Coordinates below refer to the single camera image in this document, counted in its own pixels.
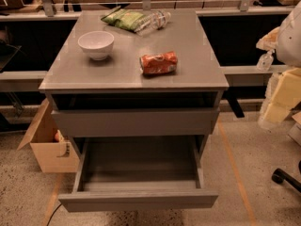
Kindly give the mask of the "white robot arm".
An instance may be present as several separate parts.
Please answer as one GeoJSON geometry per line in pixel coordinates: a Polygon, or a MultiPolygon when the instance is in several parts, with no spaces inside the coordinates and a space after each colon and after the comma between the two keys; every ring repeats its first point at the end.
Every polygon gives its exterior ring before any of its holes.
{"type": "Polygon", "coordinates": [[[277,35],[277,59],[301,67],[301,2],[282,22],[277,35]]]}

